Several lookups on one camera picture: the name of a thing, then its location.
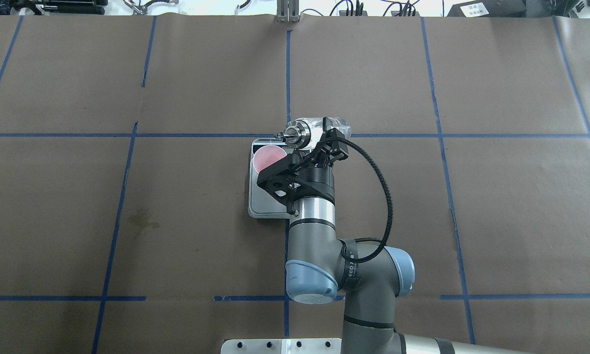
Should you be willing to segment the clear glass sauce bottle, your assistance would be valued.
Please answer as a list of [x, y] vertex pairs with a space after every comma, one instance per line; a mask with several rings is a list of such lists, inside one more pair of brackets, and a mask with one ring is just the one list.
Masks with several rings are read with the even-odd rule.
[[[274, 134], [275, 139], [286, 143], [289, 148], [311, 150], [316, 147], [322, 136], [322, 118], [298, 118], [289, 121], [286, 127]], [[345, 119], [328, 117], [332, 128], [338, 128], [349, 138], [352, 127]]]

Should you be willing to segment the pink plastic cup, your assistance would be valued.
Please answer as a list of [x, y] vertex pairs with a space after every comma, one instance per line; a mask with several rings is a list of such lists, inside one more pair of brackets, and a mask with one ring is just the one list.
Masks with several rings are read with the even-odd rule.
[[252, 167], [256, 173], [260, 173], [273, 163], [286, 157], [288, 153], [280, 146], [265, 145], [260, 147], [252, 158]]

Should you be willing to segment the grey digital kitchen scale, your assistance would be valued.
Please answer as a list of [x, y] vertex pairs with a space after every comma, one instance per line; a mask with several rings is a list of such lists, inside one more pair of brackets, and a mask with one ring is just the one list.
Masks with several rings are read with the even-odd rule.
[[258, 138], [251, 143], [249, 159], [248, 214], [255, 219], [288, 219], [286, 207], [257, 186], [258, 173], [254, 168], [254, 155], [264, 146], [277, 146], [286, 154], [293, 152], [286, 143], [275, 138]]

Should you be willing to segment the white pillar with base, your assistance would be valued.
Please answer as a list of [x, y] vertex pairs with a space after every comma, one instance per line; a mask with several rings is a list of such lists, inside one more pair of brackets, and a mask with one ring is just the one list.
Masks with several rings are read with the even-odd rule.
[[340, 338], [264, 338], [226, 340], [221, 354], [339, 354]]

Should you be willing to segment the black box white label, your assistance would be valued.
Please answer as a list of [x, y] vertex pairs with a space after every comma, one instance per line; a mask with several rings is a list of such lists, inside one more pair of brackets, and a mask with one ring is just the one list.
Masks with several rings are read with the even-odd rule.
[[454, 4], [446, 17], [524, 17], [525, 0], [471, 0]]

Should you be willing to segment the aluminium frame post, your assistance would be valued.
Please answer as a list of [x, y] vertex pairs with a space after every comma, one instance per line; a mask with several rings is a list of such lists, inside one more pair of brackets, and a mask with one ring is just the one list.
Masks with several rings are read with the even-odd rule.
[[301, 19], [299, 0], [277, 0], [275, 20], [278, 23], [297, 23]]

